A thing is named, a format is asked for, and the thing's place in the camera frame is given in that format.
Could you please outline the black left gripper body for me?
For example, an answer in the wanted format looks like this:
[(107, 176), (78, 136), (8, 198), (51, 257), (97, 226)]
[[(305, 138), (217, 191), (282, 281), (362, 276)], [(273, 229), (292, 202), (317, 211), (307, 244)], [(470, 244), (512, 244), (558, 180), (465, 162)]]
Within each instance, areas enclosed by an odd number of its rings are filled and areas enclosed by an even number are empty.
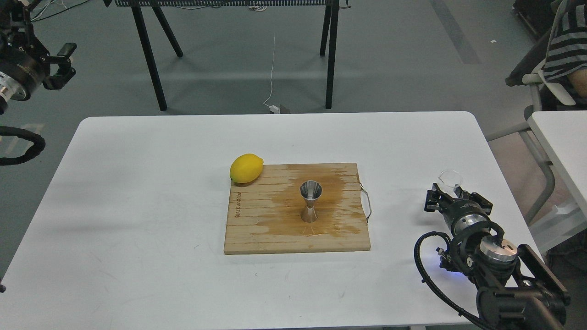
[(0, 95), (4, 102), (29, 100), (46, 76), (42, 63), (8, 44), (2, 46)]

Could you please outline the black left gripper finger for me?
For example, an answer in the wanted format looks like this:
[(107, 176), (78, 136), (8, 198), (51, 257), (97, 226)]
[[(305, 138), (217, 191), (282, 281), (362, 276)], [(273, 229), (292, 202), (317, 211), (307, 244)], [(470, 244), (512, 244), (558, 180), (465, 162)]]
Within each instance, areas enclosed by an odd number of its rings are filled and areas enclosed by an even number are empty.
[(0, 50), (4, 54), (9, 46), (23, 52), (37, 50), (38, 38), (32, 25), (31, 12), (38, 0), (2, 0), (0, 2)]
[[(46, 71), (46, 77), (43, 80), (43, 86), (47, 90), (60, 90), (76, 74), (72, 67), (71, 55), (77, 48), (76, 43), (65, 43), (55, 56), (44, 55), (42, 65)], [(58, 65), (55, 74), (50, 75), (50, 65)]]

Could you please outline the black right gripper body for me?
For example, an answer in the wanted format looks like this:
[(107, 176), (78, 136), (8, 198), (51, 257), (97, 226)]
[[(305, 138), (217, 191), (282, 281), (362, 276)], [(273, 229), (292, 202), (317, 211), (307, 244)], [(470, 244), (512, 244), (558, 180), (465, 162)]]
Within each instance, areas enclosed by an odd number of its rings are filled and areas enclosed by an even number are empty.
[(489, 220), (488, 215), (484, 214), (475, 202), (457, 197), (452, 197), (452, 205), (448, 207), (447, 214), (443, 214), (443, 217), (454, 237), (475, 223)]

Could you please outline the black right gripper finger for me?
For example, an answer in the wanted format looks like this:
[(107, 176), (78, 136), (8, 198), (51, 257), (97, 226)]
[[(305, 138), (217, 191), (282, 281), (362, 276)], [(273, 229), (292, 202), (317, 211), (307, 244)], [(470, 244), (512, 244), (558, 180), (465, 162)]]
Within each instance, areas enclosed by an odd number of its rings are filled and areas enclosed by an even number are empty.
[(426, 199), (424, 200), (424, 211), (438, 211), (446, 215), (450, 205), (452, 205), (452, 196), (444, 192), (437, 182), (434, 182), (432, 188), (427, 190)]
[(482, 209), (482, 211), (485, 215), (491, 214), (491, 211), (493, 209), (493, 203), (488, 201), (486, 198), (484, 198), (482, 195), (478, 194), (477, 192), (470, 193), (470, 192), (462, 189), (461, 186), (455, 187), (454, 192), (455, 192), (456, 197), (458, 199), (473, 201), (477, 205), (479, 205), (480, 209)]

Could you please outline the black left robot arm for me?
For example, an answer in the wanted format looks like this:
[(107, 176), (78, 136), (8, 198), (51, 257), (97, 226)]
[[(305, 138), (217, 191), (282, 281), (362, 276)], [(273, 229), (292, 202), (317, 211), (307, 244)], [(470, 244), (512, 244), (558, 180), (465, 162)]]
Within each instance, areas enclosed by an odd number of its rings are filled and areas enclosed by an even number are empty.
[[(48, 17), (49, 23), (40, 25), (40, 36), (47, 37), (50, 46), (57, 46), (63, 40), (59, 37), (78, 37), (89, 36), (84, 32), (88, 23), (88, 10), (94, 9), (98, 0), (64, 0), (65, 4), (72, 4), (73, 7), (82, 9), (73, 9), (73, 13), (64, 13), (71, 9), (64, 8), (61, 11), (57, 9), (50, 10)], [(47, 20), (46, 17), (36, 17), (34, 19)], [(12, 292), (15, 288), (13, 281), (6, 280), (6, 276), (13, 263), (14, 256), (19, 248), (22, 239), (27, 232), (30, 223), (41, 203), (44, 193), (50, 184), (50, 176), (56, 170), (58, 163), (58, 150), (65, 146), (65, 136), (67, 129), (72, 128), (73, 118), (75, 117), (75, 102), (82, 101), (83, 92), (87, 92), (87, 87), (82, 87), (82, 83), (87, 82), (88, 72), (82, 73), (73, 78), (73, 82), (67, 87), (62, 86), (65, 91), (57, 92), (48, 91), (42, 88), (42, 81), (35, 86), (36, 96), (31, 96), (26, 102), (17, 102), (16, 110), (8, 111), (8, 115), (1, 116), (1, 126), (11, 127), (8, 135), (1, 136), (1, 158), (15, 158), (22, 156), (27, 149), (34, 146), (34, 142), (20, 138), (18, 135), (26, 130), (27, 136), (36, 134), (41, 136), (47, 134), (45, 138), (50, 139), (50, 148), (44, 152), (44, 156), (36, 160), (28, 159), (27, 162), (12, 164), (1, 167), (1, 290), (5, 284), (8, 284), (8, 291)]]

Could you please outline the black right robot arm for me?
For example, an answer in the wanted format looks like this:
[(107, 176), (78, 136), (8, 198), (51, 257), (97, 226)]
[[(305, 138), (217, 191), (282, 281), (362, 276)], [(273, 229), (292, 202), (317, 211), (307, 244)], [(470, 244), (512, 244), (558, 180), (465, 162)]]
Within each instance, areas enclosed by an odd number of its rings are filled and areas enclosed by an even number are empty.
[[(477, 192), (454, 189), (452, 197), (434, 183), (424, 210), (438, 211), (449, 234), (431, 231), (418, 238), (415, 265), (422, 282), (459, 316), (484, 330), (561, 330), (570, 295), (527, 244), (506, 240), (503, 228), (490, 220), (493, 205)], [(441, 268), (463, 274), (476, 287), (477, 315), (453, 302), (434, 283), (420, 257), (423, 241), (440, 237)]]

